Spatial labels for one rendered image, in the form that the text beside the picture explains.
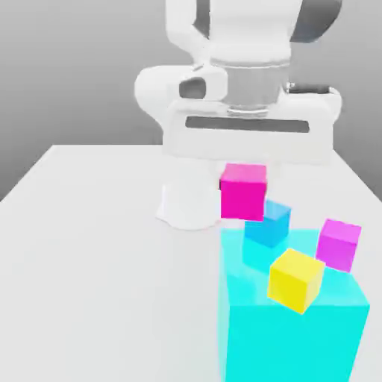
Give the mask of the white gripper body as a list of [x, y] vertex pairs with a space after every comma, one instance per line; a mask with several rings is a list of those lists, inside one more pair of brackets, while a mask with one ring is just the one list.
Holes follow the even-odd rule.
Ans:
[[224, 128], [188, 128], [187, 117], [226, 118], [228, 107], [218, 101], [176, 101], [166, 112], [163, 147], [178, 157], [237, 160], [254, 163], [310, 163], [328, 161], [333, 149], [334, 115], [325, 101], [282, 99], [258, 121], [306, 122], [307, 133], [245, 131], [230, 123]]

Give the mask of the small magenta cube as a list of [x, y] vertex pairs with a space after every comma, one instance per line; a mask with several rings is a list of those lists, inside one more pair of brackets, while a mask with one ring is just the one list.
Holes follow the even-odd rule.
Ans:
[[263, 220], [267, 191], [264, 165], [227, 163], [219, 186], [222, 218], [257, 222]]

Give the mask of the small blue cube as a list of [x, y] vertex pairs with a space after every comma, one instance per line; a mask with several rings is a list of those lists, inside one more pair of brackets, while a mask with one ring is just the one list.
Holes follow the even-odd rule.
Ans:
[[289, 233], [291, 208], [266, 199], [262, 222], [245, 222], [245, 237], [261, 245], [273, 248]]

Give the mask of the small violet cube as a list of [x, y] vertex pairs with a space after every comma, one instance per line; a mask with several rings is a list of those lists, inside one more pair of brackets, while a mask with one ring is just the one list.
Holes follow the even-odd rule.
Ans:
[[332, 269], [350, 272], [361, 231], [359, 225], [327, 219], [319, 234], [316, 259]]

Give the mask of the small yellow cube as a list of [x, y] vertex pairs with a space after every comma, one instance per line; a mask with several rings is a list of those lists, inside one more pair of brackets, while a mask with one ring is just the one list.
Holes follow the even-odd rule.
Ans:
[[269, 269], [267, 297], [304, 314], [320, 292], [325, 263], [288, 248]]

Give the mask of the large cyan box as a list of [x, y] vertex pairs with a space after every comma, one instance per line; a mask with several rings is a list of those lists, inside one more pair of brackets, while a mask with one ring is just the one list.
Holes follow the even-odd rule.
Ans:
[[326, 268], [304, 314], [267, 296], [269, 267], [288, 248], [310, 257], [319, 232], [292, 229], [274, 248], [220, 231], [217, 338], [222, 382], [349, 382], [369, 313], [353, 275]]

